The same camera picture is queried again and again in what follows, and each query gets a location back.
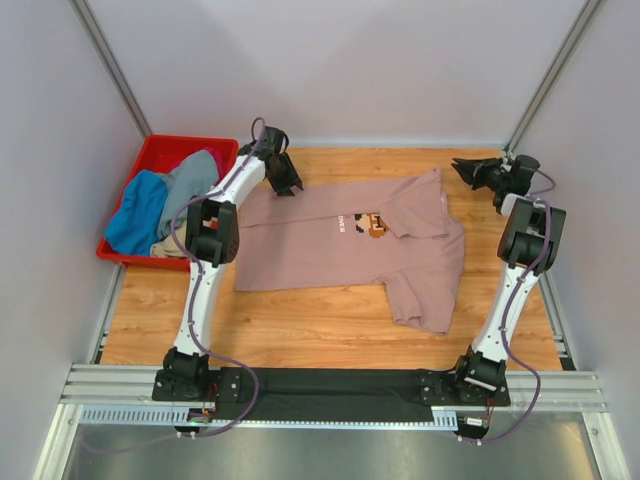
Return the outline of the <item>pink printed t shirt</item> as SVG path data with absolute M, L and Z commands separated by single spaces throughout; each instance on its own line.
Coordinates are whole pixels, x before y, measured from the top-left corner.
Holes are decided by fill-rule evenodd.
M 439 169 L 314 185 L 292 197 L 257 188 L 239 220 L 236 290 L 382 284 L 395 323 L 448 333 L 465 234 L 449 213 Z

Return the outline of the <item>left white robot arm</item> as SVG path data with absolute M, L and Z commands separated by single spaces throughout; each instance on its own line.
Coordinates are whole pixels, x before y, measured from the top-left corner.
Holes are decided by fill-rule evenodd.
M 215 375 L 209 360 L 211 320 L 221 282 L 239 250 L 238 210 L 248 195 L 267 180 L 278 196 L 303 188 L 287 153 L 288 135 L 263 125 L 238 151 L 225 177 L 211 190 L 189 200 L 185 240 L 177 246 L 190 260 L 190 283 L 183 318 L 174 344 L 154 380 L 155 401 L 209 401 Z

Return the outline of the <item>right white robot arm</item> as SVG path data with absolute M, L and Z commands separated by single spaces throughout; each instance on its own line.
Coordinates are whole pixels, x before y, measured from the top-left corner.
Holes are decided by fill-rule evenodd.
M 540 198 L 554 182 L 530 191 L 533 177 L 542 173 L 531 156 L 455 158 L 452 167 L 471 189 L 490 189 L 493 206 L 507 218 L 497 247 L 502 269 L 489 314 L 467 352 L 452 369 L 419 372 L 421 400 L 428 406 L 507 406 L 507 363 L 524 364 L 514 356 L 511 339 L 529 294 L 555 262 L 566 212 Z

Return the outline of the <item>grey-blue t shirt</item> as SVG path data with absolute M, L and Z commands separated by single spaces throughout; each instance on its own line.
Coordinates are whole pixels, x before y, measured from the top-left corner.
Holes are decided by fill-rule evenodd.
M 186 157 L 169 174 L 160 177 L 167 187 L 167 197 L 160 215 L 157 236 L 164 240 L 171 232 L 171 220 L 179 208 L 194 196 L 208 193 L 220 176 L 214 155 L 199 150 Z

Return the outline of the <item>red plastic bin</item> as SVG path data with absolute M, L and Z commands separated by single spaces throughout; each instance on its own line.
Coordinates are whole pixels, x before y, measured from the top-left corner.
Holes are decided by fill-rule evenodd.
M 148 136 L 131 168 L 126 183 L 141 170 L 168 174 L 188 155 L 202 150 L 213 149 L 220 158 L 220 175 L 224 177 L 233 167 L 239 149 L 238 141 L 232 138 L 193 137 L 175 135 Z M 124 267 L 144 267 L 174 271 L 188 271 L 189 261 L 185 258 L 157 258 L 149 255 L 122 255 L 101 239 L 96 255 Z

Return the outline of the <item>beige t shirt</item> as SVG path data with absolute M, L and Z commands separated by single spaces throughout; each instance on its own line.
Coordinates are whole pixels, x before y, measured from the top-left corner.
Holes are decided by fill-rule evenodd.
M 187 257 L 171 236 L 152 244 L 149 255 L 160 259 L 184 259 Z

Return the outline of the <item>blue t shirt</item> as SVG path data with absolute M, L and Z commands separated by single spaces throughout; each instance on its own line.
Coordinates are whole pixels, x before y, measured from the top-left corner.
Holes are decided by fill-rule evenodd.
M 141 170 L 127 184 L 104 238 L 121 255 L 148 256 L 167 199 L 164 176 Z

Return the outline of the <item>right frame post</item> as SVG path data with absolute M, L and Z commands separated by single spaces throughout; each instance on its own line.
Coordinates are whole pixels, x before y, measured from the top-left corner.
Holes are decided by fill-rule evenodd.
M 534 124 L 537 115 L 542 110 L 546 100 L 550 97 L 552 90 L 558 83 L 573 54 L 577 50 L 579 44 L 604 4 L 605 1 L 603 0 L 587 0 L 582 3 L 578 14 L 562 40 L 553 60 L 542 76 L 542 79 L 525 108 L 524 113 L 520 117 L 513 133 L 502 149 L 506 156 L 512 156 L 522 140 L 525 138 L 527 132 Z

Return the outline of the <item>frame post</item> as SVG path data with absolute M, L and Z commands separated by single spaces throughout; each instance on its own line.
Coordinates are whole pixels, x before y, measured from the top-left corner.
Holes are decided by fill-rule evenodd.
M 605 1 L 603 0 L 587 0 L 582 3 L 578 14 L 562 40 L 553 60 L 542 76 L 542 79 L 525 108 L 524 113 L 520 117 L 513 133 L 502 149 L 506 156 L 512 156 L 522 140 L 525 138 L 527 132 L 534 124 L 537 115 L 542 110 L 546 100 L 550 97 L 552 90 L 558 83 L 573 54 L 577 50 L 579 44 L 604 4 Z
M 97 16 L 91 8 L 90 2 L 86 0 L 70 0 L 69 4 L 114 84 L 137 130 L 143 137 L 150 136 L 152 128 L 116 59 Z

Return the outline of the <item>left frame post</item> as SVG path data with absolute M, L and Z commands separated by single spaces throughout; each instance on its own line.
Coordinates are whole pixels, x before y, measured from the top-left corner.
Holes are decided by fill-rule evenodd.
M 69 4 L 114 84 L 137 130 L 143 137 L 150 136 L 152 128 L 116 59 L 97 16 L 91 8 L 90 2 L 86 0 L 70 0 Z

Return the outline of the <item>aluminium mounting rail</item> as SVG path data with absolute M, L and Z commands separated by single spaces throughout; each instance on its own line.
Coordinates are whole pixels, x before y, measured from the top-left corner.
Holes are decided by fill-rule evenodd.
M 127 425 L 216 429 L 234 422 L 238 427 L 268 429 L 412 430 L 453 432 L 463 427 L 498 427 L 499 415 L 513 425 L 534 415 L 577 415 L 590 429 L 609 421 L 598 379 L 592 372 L 551 371 L 537 377 L 510 372 L 507 406 L 433 406 L 433 419 L 423 422 L 299 422 L 254 421 L 241 413 L 233 420 L 214 417 L 217 411 L 220 370 L 215 371 L 209 401 L 155 401 L 152 399 L 156 369 L 153 366 L 76 365 L 72 367 L 61 403 L 74 405 L 78 424 Z

